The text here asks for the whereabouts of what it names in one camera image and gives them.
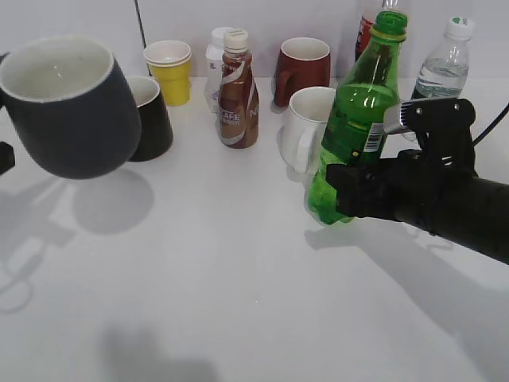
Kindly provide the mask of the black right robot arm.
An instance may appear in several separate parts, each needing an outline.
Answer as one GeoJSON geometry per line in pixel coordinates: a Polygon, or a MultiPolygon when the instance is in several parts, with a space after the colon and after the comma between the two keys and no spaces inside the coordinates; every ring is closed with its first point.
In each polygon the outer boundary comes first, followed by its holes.
{"type": "Polygon", "coordinates": [[[380,162],[377,194],[387,219],[507,263],[508,186],[477,175],[475,120],[467,99],[414,99],[390,107],[384,131],[413,131],[419,148],[380,162]]]}

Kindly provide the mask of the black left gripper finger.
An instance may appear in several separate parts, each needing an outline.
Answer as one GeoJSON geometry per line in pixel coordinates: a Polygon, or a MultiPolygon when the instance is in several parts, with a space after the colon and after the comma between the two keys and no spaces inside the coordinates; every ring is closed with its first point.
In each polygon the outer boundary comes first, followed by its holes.
{"type": "Polygon", "coordinates": [[[0,175],[15,166],[14,148],[7,142],[0,142],[0,175]]]}

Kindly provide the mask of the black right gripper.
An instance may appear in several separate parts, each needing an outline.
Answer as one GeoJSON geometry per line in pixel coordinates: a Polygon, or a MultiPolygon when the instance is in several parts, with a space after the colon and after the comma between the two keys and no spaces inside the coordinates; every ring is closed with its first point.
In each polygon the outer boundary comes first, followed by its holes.
{"type": "Polygon", "coordinates": [[[475,119],[467,99],[419,99],[406,112],[418,149],[377,164],[326,166],[336,211],[401,221],[437,235],[479,234],[479,209],[472,203],[475,119]]]}

